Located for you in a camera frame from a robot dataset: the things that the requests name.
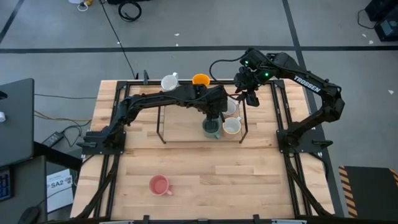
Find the concrete floor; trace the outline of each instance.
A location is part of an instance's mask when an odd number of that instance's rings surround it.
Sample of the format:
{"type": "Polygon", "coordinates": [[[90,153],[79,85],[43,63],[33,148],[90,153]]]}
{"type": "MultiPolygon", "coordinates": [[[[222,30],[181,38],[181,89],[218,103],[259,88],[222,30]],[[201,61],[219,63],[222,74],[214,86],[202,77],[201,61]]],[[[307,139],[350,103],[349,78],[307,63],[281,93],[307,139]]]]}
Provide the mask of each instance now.
{"type": "MultiPolygon", "coordinates": [[[[116,6],[105,4],[105,8],[125,47],[150,47],[146,52],[131,49],[127,57],[136,73],[146,69],[152,79],[172,72],[178,72],[181,78],[191,78],[196,73],[208,73],[210,63],[216,59],[237,58],[244,52],[236,50],[237,47],[220,46],[271,46],[275,49],[272,52],[290,49],[287,53],[294,58],[297,52],[301,54],[303,47],[307,69],[343,88],[346,107],[341,120],[323,125],[326,138],[335,142],[329,152],[336,175],[340,165],[398,170],[395,142],[398,51],[397,48],[378,51],[376,47],[398,45],[398,42],[382,43],[373,30],[357,25],[356,13],[369,1],[153,0],[140,3],[143,15],[133,23],[120,20],[116,6]],[[286,3],[290,6],[298,37],[295,44],[290,33],[292,23],[288,22],[283,3],[285,7],[286,3]],[[216,50],[182,52],[176,44],[215,46],[216,50]],[[305,47],[310,46],[332,48],[305,51],[305,47]],[[338,46],[363,48],[346,52],[338,46]],[[174,48],[156,52],[156,47],[174,48]]],[[[361,21],[372,24],[365,14],[361,21]]],[[[4,38],[0,35],[0,84],[32,77],[36,93],[96,96],[101,80],[133,77],[123,54],[107,50],[116,49],[119,44],[97,1],[88,11],[79,12],[67,0],[2,0],[0,29],[8,27],[7,24],[9,29],[2,32],[7,30],[6,35],[4,38]],[[19,10],[10,23],[15,8],[19,10]],[[95,48],[97,53],[85,53],[86,50],[78,48],[95,48]],[[28,54],[5,54],[4,49],[11,52],[22,49],[28,54]],[[29,54],[32,52],[29,49],[43,53],[29,54]],[[58,53],[46,53],[51,49],[58,49],[58,53]],[[65,53],[65,49],[77,50],[65,53]]],[[[214,74],[233,78],[238,67],[237,63],[222,63],[215,67],[214,74]]],[[[36,110],[58,117],[90,118],[94,106],[94,100],[35,97],[36,110]]],[[[35,118],[35,140],[41,142],[68,125],[69,122],[35,118]]],[[[74,138],[76,133],[70,130],[68,135],[74,138]]],[[[79,152],[78,147],[69,148],[65,141],[55,148],[79,152]]],[[[49,172],[59,169],[51,166],[49,172]]],[[[340,181],[336,184],[342,195],[340,181]]],[[[49,218],[66,218],[69,212],[67,207],[50,214],[49,218]]]]}

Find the yellow black striped tape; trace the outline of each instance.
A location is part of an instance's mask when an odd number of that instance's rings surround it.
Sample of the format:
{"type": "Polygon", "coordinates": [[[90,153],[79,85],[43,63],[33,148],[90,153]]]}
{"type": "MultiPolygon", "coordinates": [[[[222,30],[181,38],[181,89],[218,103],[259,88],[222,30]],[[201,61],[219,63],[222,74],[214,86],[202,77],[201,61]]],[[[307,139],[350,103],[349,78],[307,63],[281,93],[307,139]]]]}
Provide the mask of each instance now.
{"type": "Polygon", "coordinates": [[[390,168],[390,171],[392,172],[392,175],[394,176],[394,179],[396,181],[397,187],[398,187],[398,173],[394,169],[390,168]]]}
{"type": "Polygon", "coordinates": [[[343,166],[339,166],[338,172],[340,174],[341,184],[343,185],[344,196],[346,198],[348,216],[350,218],[356,218],[358,213],[356,212],[354,196],[349,184],[348,173],[343,166]]]}

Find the white mug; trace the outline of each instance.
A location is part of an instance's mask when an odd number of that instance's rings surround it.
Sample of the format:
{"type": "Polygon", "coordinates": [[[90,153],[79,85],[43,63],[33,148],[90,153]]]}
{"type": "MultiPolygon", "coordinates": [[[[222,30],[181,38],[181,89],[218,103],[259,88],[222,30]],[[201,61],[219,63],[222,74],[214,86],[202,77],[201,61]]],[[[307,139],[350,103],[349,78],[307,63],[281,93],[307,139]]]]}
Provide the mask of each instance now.
{"type": "Polygon", "coordinates": [[[223,129],[226,134],[238,134],[242,128],[241,117],[226,118],[223,123],[223,129]]]}
{"type": "Polygon", "coordinates": [[[166,75],[163,77],[160,85],[165,91],[170,91],[176,89],[178,86],[178,74],[173,72],[173,75],[166,75]]]}
{"type": "Polygon", "coordinates": [[[228,104],[228,109],[227,111],[223,112],[224,117],[229,117],[235,114],[239,105],[239,103],[236,100],[233,100],[231,98],[228,98],[227,104],[228,104]]]}

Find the teal mug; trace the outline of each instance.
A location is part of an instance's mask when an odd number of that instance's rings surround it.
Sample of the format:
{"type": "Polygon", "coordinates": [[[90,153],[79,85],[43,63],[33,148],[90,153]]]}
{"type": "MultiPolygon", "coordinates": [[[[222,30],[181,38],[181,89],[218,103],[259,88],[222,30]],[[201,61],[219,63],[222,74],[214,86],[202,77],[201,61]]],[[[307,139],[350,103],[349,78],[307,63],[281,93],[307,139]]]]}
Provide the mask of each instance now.
{"type": "Polygon", "coordinates": [[[203,132],[207,138],[220,138],[220,130],[222,127],[221,118],[207,120],[205,118],[202,122],[203,132]]]}

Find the pink mug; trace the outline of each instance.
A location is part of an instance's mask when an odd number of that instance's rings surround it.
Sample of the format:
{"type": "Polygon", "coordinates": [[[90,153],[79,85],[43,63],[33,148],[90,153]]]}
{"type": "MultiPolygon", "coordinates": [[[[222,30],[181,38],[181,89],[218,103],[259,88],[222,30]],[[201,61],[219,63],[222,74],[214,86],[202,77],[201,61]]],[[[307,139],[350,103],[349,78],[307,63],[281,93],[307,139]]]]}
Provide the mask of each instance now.
{"type": "Polygon", "coordinates": [[[164,175],[155,175],[151,178],[149,182],[149,190],[154,195],[173,195],[173,193],[169,190],[169,187],[169,180],[167,180],[164,175]]]}

